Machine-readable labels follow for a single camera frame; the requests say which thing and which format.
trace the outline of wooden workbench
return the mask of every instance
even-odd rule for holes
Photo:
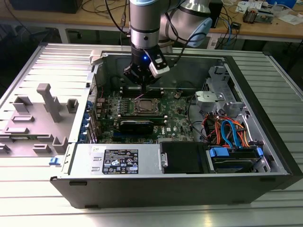
[[[95,0],[96,5],[103,4],[103,0]],[[123,5],[124,1],[117,1],[110,5],[114,8]],[[68,43],[68,36],[66,29],[91,29],[91,30],[111,30],[117,31],[111,19],[100,16],[96,13],[89,13],[82,9],[76,14],[64,14],[55,12],[36,12],[36,11],[18,11],[12,9],[13,14],[22,21],[26,26],[44,26],[55,27],[59,29],[62,42]],[[87,10],[93,11],[92,3],[85,5]],[[291,25],[277,18],[274,19],[272,24],[247,24],[242,21],[242,13],[235,13],[236,7],[226,7],[228,14],[233,18],[233,21],[241,23],[239,38],[243,39],[257,39],[268,41],[285,41],[285,42],[300,42],[303,39],[303,23],[299,25]],[[99,10],[106,10],[105,7],[100,7]],[[303,6],[296,4],[294,10],[303,10]],[[123,7],[112,11],[113,17],[120,23]],[[19,23],[12,17],[5,7],[5,4],[0,1],[0,21],[4,24],[19,25]],[[218,39],[222,34],[227,31],[223,21],[218,22],[217,28],[210,30],[209,36],[213,39]]]

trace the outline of motherboard chip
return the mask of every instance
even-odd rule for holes
[[[134,113],[137,115],[157,115],[159,113],[157,99],[139,99],[134,102]]]

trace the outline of computer case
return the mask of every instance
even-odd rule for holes
[[[222,7],[223,7],[222,0],[211,0],[210,1],[210,3],[209,3],[209,9],[211,11],[210,17],[213,20],[211,28],[216,28]]]
[[[15,10],[76,13],[83,0],[9,0]]]

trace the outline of desk clutter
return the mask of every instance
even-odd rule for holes
[[[243,22],[249,24],[256,22],[271,24],[277,17],[291,25],[297,25],[303,22],[303,16],[300,13],[290,14],[294,12],[292,8],[295,4],[296,0],[239,1],[235,11],[244,13]]]

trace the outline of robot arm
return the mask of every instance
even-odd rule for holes
[[[207,18],[209,1],[130,0],[132,62],[124,74],[132,82],[141,85],[143,93],[146,85],[155,83],[169,71],[170,64],[158,46],[159,39],[185,43],[196,32],[207,34],[212,23]],[[172,23],[176,24],[174,30],[164,16],[166,12],[169,12]],[[196,36],[188,45],[198,46],[202,40],[200,35]]]

